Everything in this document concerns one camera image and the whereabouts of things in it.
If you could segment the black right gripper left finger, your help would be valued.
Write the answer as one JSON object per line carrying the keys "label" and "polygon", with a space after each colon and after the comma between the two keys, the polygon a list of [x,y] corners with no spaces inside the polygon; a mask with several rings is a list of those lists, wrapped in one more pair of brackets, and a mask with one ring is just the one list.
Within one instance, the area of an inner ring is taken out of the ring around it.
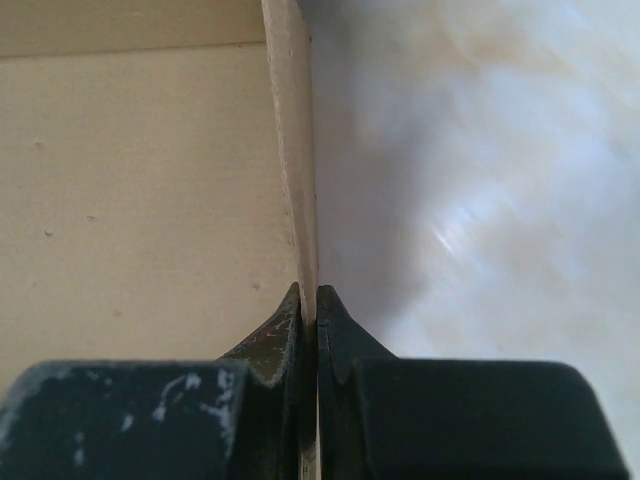
{"label": "black right gripper left finger", "polygon": [[315,382],[297,285],[203,361],[46,361],[1,403],[5,479],[303,479]]}

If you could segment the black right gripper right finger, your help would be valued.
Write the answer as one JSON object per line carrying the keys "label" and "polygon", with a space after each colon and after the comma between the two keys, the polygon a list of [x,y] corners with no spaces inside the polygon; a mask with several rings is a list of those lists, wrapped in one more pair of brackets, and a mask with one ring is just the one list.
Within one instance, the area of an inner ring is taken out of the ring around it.
{"label": "black right gripper right finger", "polygon": [[591,385],[557,362],[403,359],[317,291],[326,479],[624,479]]}

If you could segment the brown cardboard box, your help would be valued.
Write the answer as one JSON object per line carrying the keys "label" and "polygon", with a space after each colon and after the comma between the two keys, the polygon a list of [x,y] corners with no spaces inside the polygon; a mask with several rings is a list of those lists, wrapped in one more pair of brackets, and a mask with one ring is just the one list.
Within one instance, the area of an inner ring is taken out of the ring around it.
{"label": "brown cardboard box", "polygon": [[1,403],[46,361],[215,360],[292,285],[311,361],[294,1],[1,5]]}

